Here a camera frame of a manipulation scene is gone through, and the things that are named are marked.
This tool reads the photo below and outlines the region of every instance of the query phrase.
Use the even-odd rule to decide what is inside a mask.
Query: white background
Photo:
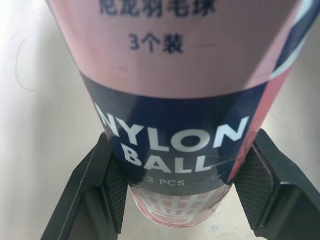
[[[320,20],[263,128],[320,190]],[[0,3],[0,239],[40,239],[72,170],[103,131],[43,0]],[[188,229],[144,217],[128,195],[120,240],[254,240],[233,188]]]

